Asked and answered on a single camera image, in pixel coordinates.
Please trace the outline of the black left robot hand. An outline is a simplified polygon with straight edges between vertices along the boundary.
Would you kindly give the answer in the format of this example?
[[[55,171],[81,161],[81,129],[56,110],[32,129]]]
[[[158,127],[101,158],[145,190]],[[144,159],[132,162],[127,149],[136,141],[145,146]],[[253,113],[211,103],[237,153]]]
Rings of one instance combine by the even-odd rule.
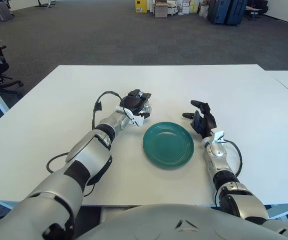
[[[132,90],[121,100],[120,106],[130,110],[134,116],[143,116],[146,119],[151,115],[149,103],[151,95],[151,93],[144,93],[140,89]]]

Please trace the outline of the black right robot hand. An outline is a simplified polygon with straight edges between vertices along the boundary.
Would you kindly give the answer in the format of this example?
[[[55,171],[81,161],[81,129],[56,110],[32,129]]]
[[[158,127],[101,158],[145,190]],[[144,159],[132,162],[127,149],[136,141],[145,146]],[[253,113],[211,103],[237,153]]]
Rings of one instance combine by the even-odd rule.
[[[211,136],[211,130],[216,128],[216,121],[214,116],[210,113],[211,109],[206,102],[191,100],[191,105],[198,108],[194,113],[183,113],[182,116],[186,119],[192,120],[191,127],[203,139]]]

